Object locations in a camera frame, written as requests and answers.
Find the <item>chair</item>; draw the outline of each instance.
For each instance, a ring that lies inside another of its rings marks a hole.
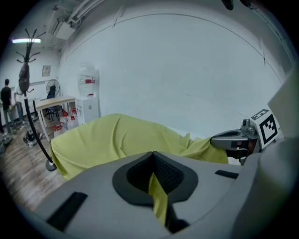
[[[48,94],[47,99],[51,99],[51,98],[55,98],[55,95]],[[50,119],[50,116],[51,116],[51,118],[53,120],[53,116],[52,115],[55,114],[56,117],[57,117],[57,120],[59,122],[60,121],[59,114],[58,114],[59,110],[62,110],[62,106],[61,105],[49,107],[48,108],[48,113],[45,116],[49,115],[49,119]]]

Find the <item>wooden floor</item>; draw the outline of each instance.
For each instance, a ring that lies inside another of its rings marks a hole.
[[[52,126],[57,124],[46,119],[47,133],[53,138]],[[34,123],[36,129],[43,133],[39,120]],[[23,141],[26,129],[19,129],[14,140],[6,148],[0,158],[0,171],[8,191],[16,203],[34,210],[52,191],[61,186],[65,180],[56,169],[49,172],[46,167],[46,156],[38,144],[29,148]],[[50,144],[43,135],[42,144],[50,154]]]

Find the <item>ceiling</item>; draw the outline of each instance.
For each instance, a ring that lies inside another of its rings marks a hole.
[[[39,1],[12,32],[10,40],[27,38],[25,28],[29,34],[33,34],[34,30],[37,29],[36,36],[43,32],[47,33],[40,37],[41,44],[33,44],[34,48],[60,50],[64,46],[65,40],[56,38],[51,33],[53,33],[58,21],[65,21],[81,2],[82,0]]]

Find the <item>yellow-green cloth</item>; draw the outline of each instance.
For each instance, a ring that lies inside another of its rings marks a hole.
[[[169,128],[123,114],[110,114],[51,140],[51,156],[66,180],[96,165],[149,151],[208,162],[228,163],[225,150],[210,138],[195,141]]]

